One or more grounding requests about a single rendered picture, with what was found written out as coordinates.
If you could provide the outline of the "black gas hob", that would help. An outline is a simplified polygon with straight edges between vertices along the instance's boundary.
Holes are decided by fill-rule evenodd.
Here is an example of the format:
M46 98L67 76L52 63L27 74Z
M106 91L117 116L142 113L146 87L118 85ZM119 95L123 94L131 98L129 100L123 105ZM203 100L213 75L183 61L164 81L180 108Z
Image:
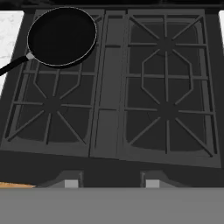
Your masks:
M224 55L205 9L91 10L97 40L80 64L31 59L0 96L0 181L38 186L83 171L86 187L139 187L162 171L224 186Z

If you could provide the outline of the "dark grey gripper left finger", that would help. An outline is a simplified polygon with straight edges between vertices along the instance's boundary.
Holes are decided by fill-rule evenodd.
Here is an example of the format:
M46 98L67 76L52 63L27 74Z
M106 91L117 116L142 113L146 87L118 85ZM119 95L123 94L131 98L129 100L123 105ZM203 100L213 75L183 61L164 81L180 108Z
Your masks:
M83 179L83 171L62 171L55 179L39 184L38 188L80 188Z

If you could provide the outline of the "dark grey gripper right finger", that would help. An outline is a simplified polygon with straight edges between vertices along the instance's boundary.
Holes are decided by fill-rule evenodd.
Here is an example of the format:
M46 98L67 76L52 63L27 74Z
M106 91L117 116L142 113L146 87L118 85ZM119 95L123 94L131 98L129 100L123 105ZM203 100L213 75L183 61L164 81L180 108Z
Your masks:
M187 185L168 178L163 171L141 171L140 186L143 188L187 188Z

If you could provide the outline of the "black frying pan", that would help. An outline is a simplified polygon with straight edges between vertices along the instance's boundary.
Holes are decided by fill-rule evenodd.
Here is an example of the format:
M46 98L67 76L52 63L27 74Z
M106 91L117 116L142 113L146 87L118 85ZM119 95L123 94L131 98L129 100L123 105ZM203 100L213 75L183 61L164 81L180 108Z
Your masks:
M84 10L74 7L48 10L28 31L28 53L0 68L0 76L33 59L49 67L70 66L91 52L96 38L95 21Z

